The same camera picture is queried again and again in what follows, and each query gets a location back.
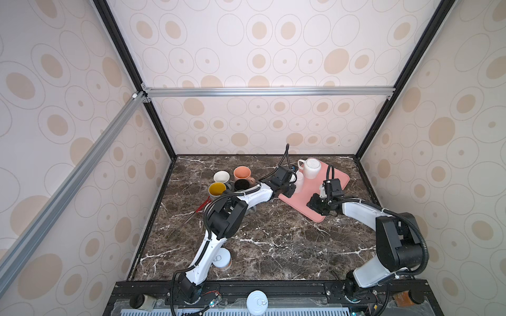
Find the pale pink mug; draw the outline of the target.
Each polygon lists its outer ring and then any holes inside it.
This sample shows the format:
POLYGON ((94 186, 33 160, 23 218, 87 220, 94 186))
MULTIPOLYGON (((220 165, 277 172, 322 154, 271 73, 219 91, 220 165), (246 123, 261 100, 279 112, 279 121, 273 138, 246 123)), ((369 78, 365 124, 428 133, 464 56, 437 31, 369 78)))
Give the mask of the pale pink mug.
POLYGON ((296 189, 295 189, 296 194, 302 192, 303 186, 304 186, 304 175, 300 171, 296 172, 295 186, 296 186, 296 189))

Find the pink plastic tray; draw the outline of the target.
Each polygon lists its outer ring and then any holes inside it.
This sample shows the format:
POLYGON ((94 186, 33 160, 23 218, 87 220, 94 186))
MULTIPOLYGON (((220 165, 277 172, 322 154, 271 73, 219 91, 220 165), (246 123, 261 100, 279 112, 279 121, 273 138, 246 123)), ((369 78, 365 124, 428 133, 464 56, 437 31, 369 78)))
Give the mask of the pink plastic tray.
POLYGON ((309 180, 304 178, 304 186, 302 192, 297 194, 294 193, 290 198, 287 198, 284 195, 279 196, 279 199, 281 201, 284 201, 286 204, 296 209, 299 213, 317 223, 322 222, 326 216, 319 215, 306 206, 312 195, 315 193, 320 193, 320 186, 324 180, 339 179, 341 181, 341 187, 343 191, 350 180, 350 177, 348 175, 337 170, 334 166, 323 162, 321 163, 322 168, 316 179, 309 180))

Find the cream and pink mug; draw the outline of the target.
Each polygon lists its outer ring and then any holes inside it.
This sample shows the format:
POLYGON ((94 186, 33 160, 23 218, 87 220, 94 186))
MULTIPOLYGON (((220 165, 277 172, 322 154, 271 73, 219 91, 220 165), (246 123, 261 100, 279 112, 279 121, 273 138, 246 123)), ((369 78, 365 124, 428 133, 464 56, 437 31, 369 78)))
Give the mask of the cream and pink mug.
POLYGON ((247 180, 251 186, 256 184, 256 180, 252 177, 252 171, 245 166, 237 167, 233 171, 233 176, 235 181, 237 180, 247 180))

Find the black mug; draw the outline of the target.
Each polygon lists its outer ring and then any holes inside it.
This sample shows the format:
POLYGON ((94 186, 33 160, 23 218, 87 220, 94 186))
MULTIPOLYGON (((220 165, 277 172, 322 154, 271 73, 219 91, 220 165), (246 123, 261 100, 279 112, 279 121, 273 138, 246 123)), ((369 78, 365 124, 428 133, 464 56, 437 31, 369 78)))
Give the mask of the black mug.
POLYGON ((234 182, 234 190, 236 192, 238 191, 244 191, 251 187, 250 182, 247 179, 238 179, 234 182))

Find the grey mug white interior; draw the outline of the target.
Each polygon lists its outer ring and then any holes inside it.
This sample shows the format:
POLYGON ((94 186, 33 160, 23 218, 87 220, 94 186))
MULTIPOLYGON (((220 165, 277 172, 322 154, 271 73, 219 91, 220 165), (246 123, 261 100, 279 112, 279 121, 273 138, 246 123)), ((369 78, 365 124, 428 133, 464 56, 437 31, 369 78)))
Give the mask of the grey mug white interior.
POLYGON ((230 180, 230 174, 227 171, 218 171, 214 174, 213 180, 225 184, 230 180))

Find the blue butterfly mug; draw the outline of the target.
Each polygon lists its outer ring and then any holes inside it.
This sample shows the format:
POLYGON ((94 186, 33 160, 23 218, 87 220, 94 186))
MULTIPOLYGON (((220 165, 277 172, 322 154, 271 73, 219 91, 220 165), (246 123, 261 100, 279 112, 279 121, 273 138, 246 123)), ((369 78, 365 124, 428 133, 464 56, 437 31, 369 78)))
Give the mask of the blue butterfly mug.
POLYGON ((211 200, 214 200, 226 191, 227 187, 222 182, 215 182, 208 187, 208 195, 211 200))

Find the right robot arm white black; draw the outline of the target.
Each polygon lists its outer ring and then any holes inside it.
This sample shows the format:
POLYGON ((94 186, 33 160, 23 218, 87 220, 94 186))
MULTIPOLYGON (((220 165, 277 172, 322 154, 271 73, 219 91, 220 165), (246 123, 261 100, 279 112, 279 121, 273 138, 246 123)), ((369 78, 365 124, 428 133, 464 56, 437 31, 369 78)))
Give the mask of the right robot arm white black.
POLYGON ((346 196, 338 179, 324 180, 320 192, 312 195, 307 206, 320 215, 332 211, 345 215, 376 232, 376 255, 349 272, 343 282, 343 291, 350 300, 364 289, 396 277, 420 275, 428 265, 428 245, 410 213, 395 213, 358 197, 346 196))

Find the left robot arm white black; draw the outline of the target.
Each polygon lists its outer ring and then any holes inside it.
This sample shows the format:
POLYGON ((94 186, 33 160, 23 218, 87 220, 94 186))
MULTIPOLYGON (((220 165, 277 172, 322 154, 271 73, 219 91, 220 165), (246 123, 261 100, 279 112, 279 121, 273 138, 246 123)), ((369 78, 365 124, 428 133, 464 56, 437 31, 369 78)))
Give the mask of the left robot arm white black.
POLYGON ((279 166, 266 178, 246 190, 226 190, 204 209, 204 239, 189 267, 173 274, 173 288, 187 303, 200 299, 202 284, 218 251, 239 230, 246 212, 258 204, 284 194, 292 196, 296 190, 296 172, 279 166))

